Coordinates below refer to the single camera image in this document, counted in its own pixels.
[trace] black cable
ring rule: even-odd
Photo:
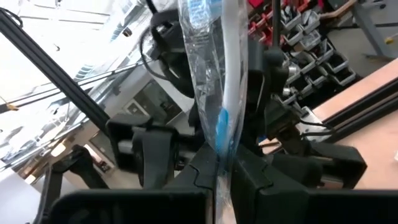
[[[259,145],[259,147],[272,147],[272,146],[279,146],[280,142],[270,142],[270,143],[264,143]]]
[[[22,21],[22,19],[15,13],[11,12],[8,9],[5,9],[3,7],[0,7],[1,11],[4,11],[5,13],[9,14],[13,19],[15,19],[18,23],[19,23],[19,27],[23,28],[24,27],[24,22]]]
[[[280,45],[280,30],[281,30],[281,12],[280,0],[272,0],[272,46],[279,47]]]
[[[332,135],[332,134],[335,133],[335,129],[333,127],[327,125],[327,124],[313,123],[313,122],[309,122],[309,121],[304,121],[302,119],[300,119],[300,123],[329,129],[329,131],[323,131],[323,132],[303,133],[303,134],[300,135],[301,138],[304,138],[304,137],[307,137],[307,136],[328,136],[328,135]]]
[[[138,45],[138,48],[139,48],[139,53],[140,53],[140,56],[141,56],[141,59],[142,59],[142,64],[143,64],[143,66],[145,67],[145,69],[146,69],[150,74],[152,74],[153,76],[155,76],[156,78],[159,78],[159,79],[168,81],[168,79],[167,79],[166,77],[164,77],[163,75],[161,75],[161,74],[159,74],[159,73],[153,71],[153,70],[150,68],[150,66],[148,65],[148,62],[147,62],[147,60],[146,60],[146,58],[145,58],[145,56],[144,56],[144,53],[143,53],[144,39],[145,39],[145,36],[148,35],[148,33],[151,31],[151,29],[152,29],[151,27],[147,27],[147,28],[143,31],[143,33],[141,34],[141,36],[140,36],[140,38],[139,38],[139,45]]]
[[[158,13],[158,11],[157,11],[157,9],[156,9],[156,7],[154,5],[154,2],[152,0],[146,0],[146,3],[147,3],[147,6],[148,6],[148,8],[149,8],[149,10],[151,11],[152,14]],[[166,28],[171,28],[172,24],[169,23],[169,22],[164,22],[163,26],[166,27]]]

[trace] metal rod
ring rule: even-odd
[[[82,89],[83,89],[84,91],[90,91],[91,89],[93,89],[93,86],[91,86],[90,84],[91,84],[91,83],[87,83],[87,84],[82,85],[81,87],[82,87]],[[17,108],[21,108],[21,107],[30,105],[30,104],[32,104],[32,103],[36,103],[36,102],[38,102],[38,101],[45,100],[45,99],[50,98],[50,97],[53,97],[53,96],[57,96],[57,95],[59,95],[59,94],[61,94],[61,91],[49,92],[49,93],[47,93],[47,94],[42,94],[42,95],[39,95],[38,97],[34,97],[34,98],[32,98],[32,99],[29,99],[28,102],[22,102],[22,103],[19,103],[18,105],[14,105],[14,106],[16,106]],[[60,98],[59,100],[65,99],[65,96],[59,96],[59,98]],[[9,108],[0,108],[0,114],[5,113],[5,112],[7,112],[7,111],[10,111],[10,109],[9,109]]]
[[[108,135],[110,119],[91,97],[4,11],[0,11],[1,33],[23,53],[95,126]]]
[[[35,17],[35,16],[19,16],[21,19],[35,19],[41,21],[49,21],[50,18],[46,17]],[[80,24],[94,24],[94,25],[103,25],[104,22],[91,22],[91,21],[73,21],[68,19],[60,19],[59,22],[71,22],[71,23],[80,23]]]
[[[99,75],[95,75],[93,77],[84,78],[82,80],[79,80],[77,83],[79,84],[79,86],[83,86],[83,85],[86,85],[86,84],[89,84],[89,83],[93,83],[93,82],[96,82],[96,81],[99,81],[99,80],[102,80],[102,79],[105,79],[105,78],[113,77],[114,75],[117,75],[117,74],[122,73],[122,72],[126,72],[128,70],[135,69],[136,67],[138,67],[140,65],[142,65],[142,63],[135,63],[133,65],[125,66],[123,68],[118,68],[118,69],[115,69],[115,70],[110,71],[110,72],[105,72],[105,73],[102,73],[102,74],[99,74]],[[12,105],[15,105],[15,106],[27,105],[28,102],[24,102],[25,100],[28,100],[29,98],[33,98],[35,96],[44,95],[45,93],[50,93],[51,91],[53,91],[53,93],[50,94],[48,97],[56,95],[56,94],[59,94],[61,92],[57,87],[54,86],[50,90],[41,91],[39,93],[34,93],[32,95],[29,95],[29,96],[22,96],[22,97],[19,97],[19,98],[15,99],[15,100],[8,101],[8,103],[10,103]]]
[[[366,38],[371,43],[376,52],[376,56],[388,58],[390,60],[396,59],[397,56],[384,42],[383,36],[376,29],[368,11],[357,2],[353,7],[351,7],[351,13],[355,18],[355,22],[360,26]]]
[[[41,7],[41,8],[45,8],[45,9],[55,9],[55,7],[42,6],[42,5],[39,5],[39,4],[34,4],[34,6],[36,6],[36,7]],[[76,9],[66,9],[66,10],[67,10],[67,11],[71,11],[71,12],[80,12],[80,13],[87,13],[87,14],[99,15],[99,16],[110,16],[109,14],[100,13],[100,12],[89,12],[89,11],[81,11],[81,10],[76,10]]]
[[[10,162],[9,164],[0,167],[0,172],[8,169],[8,168],[13,168],[15,166],[18,166],[19,164],[25,162],[26,160],[30,159],[33,155],[37,154],[38,152],[40,152],[40,150],[42,150],[44,147],[48,146],[49,144],[65,137],[67,134],[71,133],[72,131],[76,130],[77,128],[79,128],[82,124],[84,124],[85,122],[89,121],[88,118],[84,119],[82,122],[75,124],[74,126],[72,126],[70,129],[60,133],[59,135],[57,135],[57,137],[53,138],[52,140],[49,140],[45,143],[43,143],[42,145],[40,145],[39,147],[35,148],[34,150],[28,152],[27,154],[23,155],[22,157],[16,159],[15,161]]]
[[[272,0],[272,46],[279,47],[280,44],[280,0]]]

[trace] clear plastic bag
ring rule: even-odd
[[[178,0],[195,99],[220,163],[216,222],[231,223],[231,167],[243,127],[248,80],[245,0]]]

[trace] wire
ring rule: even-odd
[[[152,14],[158,13],[158,11],[154,5],[154,2],[152,0],[146,0],[146,3],[147,3],[147,6]],[[172,24],[170,24],[169,22],[165,22],[165,23],[163,23],[163,26],[166,28],[171,28]]]
[[[19,23],[20,28],[24,27],[24,22],[17,14],[15,14],[15,13],[11,12],[10,10],[5,9],[3,7],[0,7],[0,11],[4,11],[5,13],[9,14],[13,19],[15,19]]]
[[[280,146],[280,142],[270,142],[259,145],[259,147],[272,147],[272,146]]]
[[[156,78],[159,78],[159,79],[168,81],[168,79],[167,79],[166,77],[164,77],[164,75],[161,75],[161,74],[159,74],[159,73],[153,71],[153,70],[150,68],[150,66],[148,65],[147,60],[145,59],[145,56],[144,56],[144,53],[143,53],[144,39],[145,39],[145,36],[148,35],[148,33],[150,32],[150,30],[151,30],[151,27],[150,27],[150,26],[147,27],[147,28],[143,31],[143,33],[141,34],[140,39],[139,39],[138,48],[139,48],[139,53],[140,53],[140,56],[141,56],[141,59],[142,59],[142,64],[143,64],[143,66],[145,67],[145,69],[146,69],[150,74],[152,74],[153,76],[155,76]]]
[[[150,12],[151,12],[152,14],[157,13],[157,9],[156,9],[156,7],[155,7],[155,5],[154,5],[154,2],[153,2],[152,0],[146,0],[146,2],[147,2],[147,6],[148,6]]]
[[[335,129],[333,127],[327,125],[327,124],[313,123],[313,122],[304,121],[302,119],[300,119],[300,123],[329,129],[329,131],[323,131],[323,132],[303,133],[303,134],[300,135],[301,138],[304,138],[304,137],[307,137],[307,136],[328,136],[328,135],[332,135],[332,134],[335,133]]]
[[[11,110],[11,111],[18,111],[19,110],[18,107],[8,103],[2,96],[0,96],[0,99],[4,101],[4,103],[6,104],[8,110]]]

